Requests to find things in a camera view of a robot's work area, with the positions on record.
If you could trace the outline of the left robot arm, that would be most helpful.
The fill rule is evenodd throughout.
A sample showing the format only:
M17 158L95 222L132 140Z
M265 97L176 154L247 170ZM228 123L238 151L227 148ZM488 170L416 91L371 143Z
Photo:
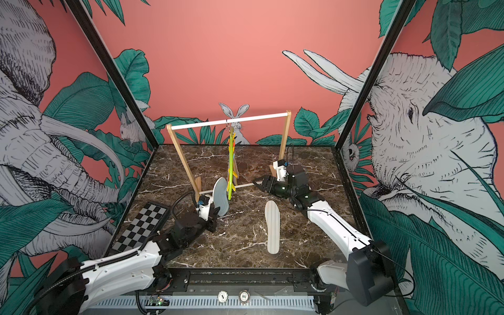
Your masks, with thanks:
M205 231L215 232L217 219L227 214L228 193L201 196L196 210L175 224L144 239L137 248L103 259L64 261L35 291L24 314L80 314L97 303L155 287L164 291L171 283L167 262L180 256Z

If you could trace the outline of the green clothes hanger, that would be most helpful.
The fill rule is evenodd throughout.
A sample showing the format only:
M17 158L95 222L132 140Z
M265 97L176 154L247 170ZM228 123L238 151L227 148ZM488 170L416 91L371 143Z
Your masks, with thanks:
M227 197L231 201L232 193L236 191L235 188L235 178L237 177L234 171L234 157L235 157L235 138L236 134L234 128L229 128L229 140L228 140L228 184L227 184Z

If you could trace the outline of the white striped fabric insole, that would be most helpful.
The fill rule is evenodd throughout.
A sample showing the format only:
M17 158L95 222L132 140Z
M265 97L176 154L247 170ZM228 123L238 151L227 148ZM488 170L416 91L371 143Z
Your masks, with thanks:
M277 254L280 250L280 210L277 204L270 200L265 206L267 225L267 250L270 254Z

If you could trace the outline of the grey bubbled foam insole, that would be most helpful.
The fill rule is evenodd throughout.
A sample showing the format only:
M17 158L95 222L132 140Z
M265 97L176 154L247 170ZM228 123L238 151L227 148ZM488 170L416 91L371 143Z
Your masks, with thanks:
M227 180L219 178L213 187L213 204L215 209L219 208L217 215L224 217L229 210L229 201L227 194Z

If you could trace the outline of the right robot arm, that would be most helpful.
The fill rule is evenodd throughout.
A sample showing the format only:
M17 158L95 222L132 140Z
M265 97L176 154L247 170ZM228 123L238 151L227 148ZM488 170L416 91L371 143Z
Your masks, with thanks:
M398 278L386 243L373 241L338 215L319 192L311 189L301 165L279 167L277 175L256 178L254 186L288 200L294 210L325 232L347 260L346 263L331 260L320 263L316 274L321 283L348 290L363 306L395 290Z

